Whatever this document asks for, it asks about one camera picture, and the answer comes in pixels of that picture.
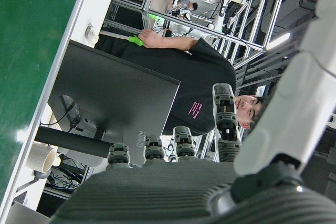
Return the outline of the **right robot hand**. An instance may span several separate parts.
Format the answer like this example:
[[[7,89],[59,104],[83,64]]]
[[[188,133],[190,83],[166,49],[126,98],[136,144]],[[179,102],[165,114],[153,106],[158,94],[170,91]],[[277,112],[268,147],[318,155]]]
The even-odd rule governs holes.
[[[318,0],[316,16],[232,162],[115,164],[51,223],[335,223],[335,203],[300,177],[335,109],[335,0]]]

